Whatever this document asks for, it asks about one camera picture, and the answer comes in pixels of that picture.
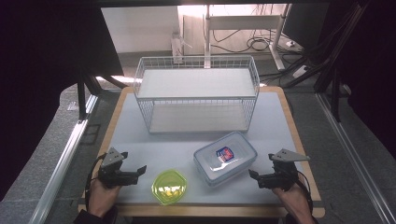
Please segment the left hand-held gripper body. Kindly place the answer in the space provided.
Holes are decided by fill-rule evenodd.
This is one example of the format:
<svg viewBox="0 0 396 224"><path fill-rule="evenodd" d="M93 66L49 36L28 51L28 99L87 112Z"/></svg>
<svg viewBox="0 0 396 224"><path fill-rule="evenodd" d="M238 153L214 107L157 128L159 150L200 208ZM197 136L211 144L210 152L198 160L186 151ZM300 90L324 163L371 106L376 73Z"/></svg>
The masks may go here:
<svg viewBox="0 0 396 224"><path fill-rule="evenodd" d="M116 186L136 185L138 180L137 172L123 172L123 157L112 147L106 154L98 171L98 179L108 188Z"/></svg>

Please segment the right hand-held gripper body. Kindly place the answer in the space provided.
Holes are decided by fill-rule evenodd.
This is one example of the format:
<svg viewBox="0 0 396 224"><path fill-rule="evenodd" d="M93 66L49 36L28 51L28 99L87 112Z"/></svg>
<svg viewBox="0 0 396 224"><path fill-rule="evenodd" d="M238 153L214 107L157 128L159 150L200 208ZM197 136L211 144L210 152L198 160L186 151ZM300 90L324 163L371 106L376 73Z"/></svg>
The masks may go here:
<svg viewBox="0 0 396 224"><path fill-rule="evenodd" d="M272 161L274 172L272 174L259 175L259 187L261 189L281 188L283 190L289 190L299 179L295 162L309 160L310 158L303 154L285 148L280 149Z"/></svg>

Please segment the green-lidded clear plastic container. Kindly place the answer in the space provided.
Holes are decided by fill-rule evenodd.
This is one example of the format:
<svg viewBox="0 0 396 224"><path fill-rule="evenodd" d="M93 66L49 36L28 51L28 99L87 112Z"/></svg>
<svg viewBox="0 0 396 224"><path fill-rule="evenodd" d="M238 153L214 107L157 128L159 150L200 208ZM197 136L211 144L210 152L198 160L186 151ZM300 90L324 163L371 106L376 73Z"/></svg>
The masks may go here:
<svg viewBox="0 0 396 224"><path fill-rule="evenodd" d="M177 170L166 170L157 175L151 186L152 195L161 205L177 203L187 191L187 180Z"/></svg>

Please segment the person's right hand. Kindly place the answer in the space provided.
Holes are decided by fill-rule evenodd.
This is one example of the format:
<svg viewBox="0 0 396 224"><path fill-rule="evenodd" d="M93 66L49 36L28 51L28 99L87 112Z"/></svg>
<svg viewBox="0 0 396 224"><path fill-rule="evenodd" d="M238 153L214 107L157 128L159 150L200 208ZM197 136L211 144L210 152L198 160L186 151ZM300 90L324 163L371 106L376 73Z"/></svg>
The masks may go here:
<svg viewBox="0 0 396 224"><path fill-rule="evenodd" d="M282 202L289 214L296 217L299 215L311 215L304 191L297 184L294 184L287 191L284 191L281 188L274 188L272 189L272 192Z"/></svg>

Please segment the person's left hand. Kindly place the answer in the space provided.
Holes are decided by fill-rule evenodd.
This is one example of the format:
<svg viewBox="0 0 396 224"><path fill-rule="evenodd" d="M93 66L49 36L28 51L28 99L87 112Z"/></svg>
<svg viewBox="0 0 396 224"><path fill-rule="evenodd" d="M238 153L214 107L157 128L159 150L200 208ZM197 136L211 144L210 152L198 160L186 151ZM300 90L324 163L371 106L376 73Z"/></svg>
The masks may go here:
<svg viewBox="0 0 396 224"><path fill-rule="evenodd" d="M104 217L111 209L120 193L120 186L108 189L99 179L91 181L88 212L97 217Z"/></svg>

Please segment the clear rectangular lidded food box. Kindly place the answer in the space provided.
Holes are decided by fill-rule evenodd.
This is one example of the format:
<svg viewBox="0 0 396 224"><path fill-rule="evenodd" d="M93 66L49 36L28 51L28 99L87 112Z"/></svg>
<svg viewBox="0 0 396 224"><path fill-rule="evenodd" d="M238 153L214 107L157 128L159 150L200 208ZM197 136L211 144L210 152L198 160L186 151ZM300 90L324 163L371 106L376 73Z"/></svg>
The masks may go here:
<svg viewBox="0 0 396 224"><path fill-rule="evenodd" d="M193 160L206 184L215 187L245 171L257 156L244 135L232 132L196 150Z"/></svg>

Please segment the black metal stand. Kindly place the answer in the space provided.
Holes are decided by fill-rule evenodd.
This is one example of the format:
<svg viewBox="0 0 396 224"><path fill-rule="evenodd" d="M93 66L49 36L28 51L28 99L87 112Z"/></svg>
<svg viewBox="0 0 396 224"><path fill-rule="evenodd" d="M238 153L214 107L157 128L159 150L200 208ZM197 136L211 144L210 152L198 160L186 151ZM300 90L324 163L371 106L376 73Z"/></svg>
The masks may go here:
<svg viewBox="0 0 396 224"><path fill-rule="evenodd" d="M314 85L314 90L318 93L323 93L329 86L332 86L330 113L337 122L340 121L339 98L341 78L339 72L337 71L336 65L340 61L340 55L344 46L351 37L357 24L361 20L364 11L371 1L372 0L353 0L353 4L350 9L350 16L346 20L346 25L342 29L342 33L340 34L340 37L338 38L332 52L329 54L326 64L324 65L323 70Z"/></svg>
<svg viewBox="0 0 396 224"><path fill-rule="evenodd" d="M86 98L85 89L93 95L98 95L101 92L101 86L95 76L87 75L83 72L78 74L78 120L82 122L87 118L88 113L86 112Z"/></svg>

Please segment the white power adapter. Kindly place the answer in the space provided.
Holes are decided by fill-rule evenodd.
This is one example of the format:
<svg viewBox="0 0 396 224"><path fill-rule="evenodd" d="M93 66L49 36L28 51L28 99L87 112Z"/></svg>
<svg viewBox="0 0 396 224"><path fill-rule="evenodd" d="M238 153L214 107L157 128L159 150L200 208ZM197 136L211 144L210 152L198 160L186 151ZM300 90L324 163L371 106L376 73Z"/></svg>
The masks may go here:
<svg viewBox="0 0 396 224"><path fill-rule="evenodd" d="M309 70L309 67L307 65L302 65L300 68L298 68L294 73L293 73L293 77L294 78L298 78L300 76L302 76L303 74L305 74L307 71Z"/></svg>

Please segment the white power strip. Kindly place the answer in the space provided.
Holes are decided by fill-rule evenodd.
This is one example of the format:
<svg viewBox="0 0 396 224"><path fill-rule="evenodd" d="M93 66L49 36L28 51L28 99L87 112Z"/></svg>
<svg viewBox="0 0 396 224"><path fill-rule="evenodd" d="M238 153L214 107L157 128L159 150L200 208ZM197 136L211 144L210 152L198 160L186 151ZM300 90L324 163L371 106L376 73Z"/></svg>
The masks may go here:
<svg viewBox="0 0 396 224"><path fill-rule="evenodd" d="M183 40L179 33L172 33L171 47L174 63L183 63Z"/></svg>

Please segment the dark monitor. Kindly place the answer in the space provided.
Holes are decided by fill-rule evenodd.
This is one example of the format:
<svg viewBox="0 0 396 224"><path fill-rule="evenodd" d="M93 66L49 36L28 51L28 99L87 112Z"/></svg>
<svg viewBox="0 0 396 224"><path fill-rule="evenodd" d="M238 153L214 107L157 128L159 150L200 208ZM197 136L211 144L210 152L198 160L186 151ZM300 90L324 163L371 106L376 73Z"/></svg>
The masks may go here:
<svg viewBox="0 0 396 224"><path fill-rule="evenodd" d="M292 4L283 27L283 34L304 50L313 49L318 45L328 8L329 3Z"/></svg>

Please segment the aluminium rail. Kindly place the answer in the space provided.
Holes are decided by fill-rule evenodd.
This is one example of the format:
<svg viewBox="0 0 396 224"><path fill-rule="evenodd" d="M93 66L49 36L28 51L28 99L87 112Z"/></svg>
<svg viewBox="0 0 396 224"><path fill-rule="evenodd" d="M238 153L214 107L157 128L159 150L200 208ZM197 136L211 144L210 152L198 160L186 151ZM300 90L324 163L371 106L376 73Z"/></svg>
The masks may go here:
<svg viewBox="0 0 396 224"><path fill-rule="evenodd" d="M44 192L41 195L41 198L39 199L35 211L33 212L28 224L45 223L50 209L55 201L55 197L64 181L67 169L77 150L79 140L81 139L81 136L87 127L88 119L92 114L97 100L97 96L91 95L88 98L88 101L84 104L84 107L81 105L78 107L85 113L85 116L76 123L73 131L71 132L70 137L64 147L63 153L61 154L61 157L58 160L54 171L52 172L49 182L45 187Z"/></svg>
<svg viewBox="0 0 396 224"><path fill-rule="evenodd" d="M355 173L358 176L365 192L367 193L375 211L378 213L383 224L396 224L396 213L394 213L390 207L389 203L385 199L383 193L381 192L379 186L375 183L372 176L369 174L366 166L361 160L356 148L352 144L346 130L344 129L342 123L337 121L332 115L331 104L326 99L323 93L316 93L316 98L327 118L330 122L332 129L337 136L342 149L345 151Z"/></svg>

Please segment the white desk frame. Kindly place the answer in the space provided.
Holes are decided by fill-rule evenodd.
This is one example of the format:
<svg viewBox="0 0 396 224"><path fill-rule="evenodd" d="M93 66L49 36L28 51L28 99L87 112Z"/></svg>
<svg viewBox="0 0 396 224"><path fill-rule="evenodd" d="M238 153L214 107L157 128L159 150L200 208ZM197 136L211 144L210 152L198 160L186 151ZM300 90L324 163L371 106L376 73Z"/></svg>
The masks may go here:
<svg viewBox="0 0 396 224"><path fill-rule="evenodd" d="M257 15L257 16L211 16L209 6L206 6L205 14L205 51L204 55L209 57L210 32L214 30L276 30L274 39L269 43L268 48L276 64L278 71L284 71L285 66L279 56L277 46L283 31L285 20L288 16L291 4L284 6L283 12L279 15Z"/></svg>

